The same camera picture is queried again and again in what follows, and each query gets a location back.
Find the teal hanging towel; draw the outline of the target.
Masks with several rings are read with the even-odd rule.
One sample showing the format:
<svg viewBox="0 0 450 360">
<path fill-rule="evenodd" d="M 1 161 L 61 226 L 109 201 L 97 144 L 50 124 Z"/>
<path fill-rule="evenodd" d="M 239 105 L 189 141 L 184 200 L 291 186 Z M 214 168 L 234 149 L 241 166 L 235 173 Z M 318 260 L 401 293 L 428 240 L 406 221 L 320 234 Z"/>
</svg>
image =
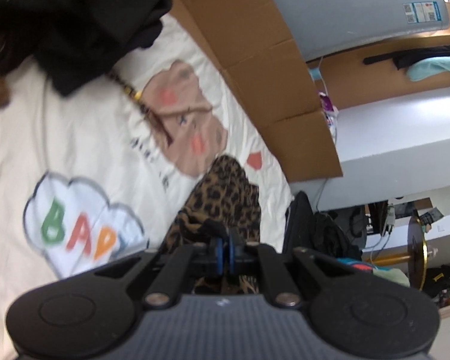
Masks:
<svg viewBox="0 0 450 360">
<path fill-rule="evenodd" d="M 425 80 L 443 72 L 450 73 L 450 56 L 426 58 L 411 65 L 406 75 L 413 81 Z"/>
</svg>

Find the cream cartoon bear bedsheet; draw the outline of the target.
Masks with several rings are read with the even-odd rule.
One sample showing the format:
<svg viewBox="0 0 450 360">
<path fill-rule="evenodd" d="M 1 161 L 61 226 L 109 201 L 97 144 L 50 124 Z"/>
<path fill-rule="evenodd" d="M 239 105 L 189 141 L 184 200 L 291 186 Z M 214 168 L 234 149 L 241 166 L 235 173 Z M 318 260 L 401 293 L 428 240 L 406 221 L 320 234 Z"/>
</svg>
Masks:
<svg viewBox="0 0 450 360">
<path fill-rule="evenodd" d="M 292 194 L 280 164 L 213 63 L 171 15 L 149 49 L 117 63 L 137 89 L 169 82 L 161 94 L 204 99 L 181 158 L 235 158 L 258 188 L 262 242 L 280 249 Z M 5 327 L 22 293 L 156 248 L 201 179 L 166 157 L 139 106 L 108 77 L 61 96 L 38 63 L 7 77 L 10 104 L 0 110 L 0 359 L 12 359 Z"/>
</svg>

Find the detergent bottle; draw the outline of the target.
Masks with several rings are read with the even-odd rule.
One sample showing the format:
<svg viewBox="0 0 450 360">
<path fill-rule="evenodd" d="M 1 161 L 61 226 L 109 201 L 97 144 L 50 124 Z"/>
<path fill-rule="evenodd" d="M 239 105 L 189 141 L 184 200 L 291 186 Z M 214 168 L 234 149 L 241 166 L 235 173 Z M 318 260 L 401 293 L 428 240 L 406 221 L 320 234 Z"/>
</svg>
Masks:
<svg viewBox="0 0 450 360">
<path fill-rule="evenodd" d="M 313 67 L 313 68 L 309 68 L 308 69 L 311 80 L 313 80 L 314 82 L 322 80 L 322 75 L 320 72 L 320 69 L 318 67 Z"/>
</svg>

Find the purple white refill pouch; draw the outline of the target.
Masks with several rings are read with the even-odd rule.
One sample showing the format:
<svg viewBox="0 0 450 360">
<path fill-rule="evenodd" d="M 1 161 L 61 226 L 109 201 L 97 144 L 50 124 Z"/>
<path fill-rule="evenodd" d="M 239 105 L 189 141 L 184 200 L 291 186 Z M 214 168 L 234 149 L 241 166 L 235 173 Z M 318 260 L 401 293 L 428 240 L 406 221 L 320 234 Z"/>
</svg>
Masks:
<svg viewBox="0 0 450 360">
<path fill-rule="evenodd" d="M 319 92 L 320 102 L 322 106 L 322 113 L 326 119 L 328 129 L 331 133 L 331 137 L 334 143 L 337 143 L 337 120 L 339 111 L 332 104 L 330 97 L 324 92 Z"/>
</svg>

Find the black bag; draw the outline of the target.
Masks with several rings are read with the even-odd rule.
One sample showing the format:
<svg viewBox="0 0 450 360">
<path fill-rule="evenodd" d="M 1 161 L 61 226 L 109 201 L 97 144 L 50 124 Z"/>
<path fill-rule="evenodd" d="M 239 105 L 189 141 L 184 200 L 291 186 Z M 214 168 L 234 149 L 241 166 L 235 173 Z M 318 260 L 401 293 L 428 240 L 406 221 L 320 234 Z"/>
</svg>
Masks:
<svg viewBox="0 0 450 360">
<path fill-rule="evenodd" d="M 299 192 L 289 206 L 283 239 L 283 254 L 305 247 L 333 258 L 362 260 L 362 251 L 324 213 L 312 210 L 308 196 Z"/>
</svg>

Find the black garment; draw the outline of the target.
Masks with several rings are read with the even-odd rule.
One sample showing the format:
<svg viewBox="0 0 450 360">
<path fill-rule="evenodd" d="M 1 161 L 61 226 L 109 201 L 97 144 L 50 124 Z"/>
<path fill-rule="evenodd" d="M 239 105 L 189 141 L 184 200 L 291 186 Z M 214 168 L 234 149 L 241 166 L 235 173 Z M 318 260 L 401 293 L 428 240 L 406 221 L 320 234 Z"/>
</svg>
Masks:
<svg viewBox="0 0 450 360">
<path fill-rule="evenodd" d="M 153 45 L 172 0 L 0 0 L 0 75 L 33 57 L 68 96 Z"/>
</svg>

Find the leopard print skirt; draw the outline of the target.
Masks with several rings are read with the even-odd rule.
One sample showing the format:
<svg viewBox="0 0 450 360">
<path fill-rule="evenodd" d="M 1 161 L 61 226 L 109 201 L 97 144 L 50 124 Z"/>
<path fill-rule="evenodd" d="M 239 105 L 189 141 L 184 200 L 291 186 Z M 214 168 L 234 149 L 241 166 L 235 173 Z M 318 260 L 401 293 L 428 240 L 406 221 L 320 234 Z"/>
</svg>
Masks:
<svg viewBox="0 0 450 360">
<path fill-rule="evenodd" d="M 159 251 L 172 254 L 178 247 L 208 244 L 218 233 L 237 230 L 245 242 L 260 240 L 262 209 L 259 188 L 249 182 L 239 162 L 228 155 L 216 158 L 178 211 Z"/>
</svg>

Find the brown cardboard sheet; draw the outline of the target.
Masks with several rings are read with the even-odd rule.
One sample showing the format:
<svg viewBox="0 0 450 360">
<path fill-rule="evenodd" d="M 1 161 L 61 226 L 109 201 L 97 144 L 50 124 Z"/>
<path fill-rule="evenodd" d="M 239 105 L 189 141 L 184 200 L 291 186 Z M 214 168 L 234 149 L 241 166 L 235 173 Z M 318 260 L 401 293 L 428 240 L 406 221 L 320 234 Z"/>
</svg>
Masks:
<svg viewBox="0 0 450 360">
<path fill-rule="evenodd" d="M 178 0 L 177 12 L 288 180 L 343 175 L 318 89 L 273 0 Z"/>
</svg>

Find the teal printed garment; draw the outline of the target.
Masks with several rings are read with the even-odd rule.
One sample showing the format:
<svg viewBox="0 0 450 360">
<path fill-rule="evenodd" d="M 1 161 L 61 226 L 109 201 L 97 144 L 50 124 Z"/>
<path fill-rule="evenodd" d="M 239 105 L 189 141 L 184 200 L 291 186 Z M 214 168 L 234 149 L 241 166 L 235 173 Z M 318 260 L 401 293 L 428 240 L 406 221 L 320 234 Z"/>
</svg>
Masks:
<svg viewBox="0 0 450 360">
<path fill-rule="evenodd" d="M 358 261 L 351 258 L 338 258 L 337 261 L 362 272 L 371 273 L 382 279 L 392 281 L 405 287 L 410 287 L 408 276 L 398 268 L 376 267 L 369 262 Z"/>
</svg>

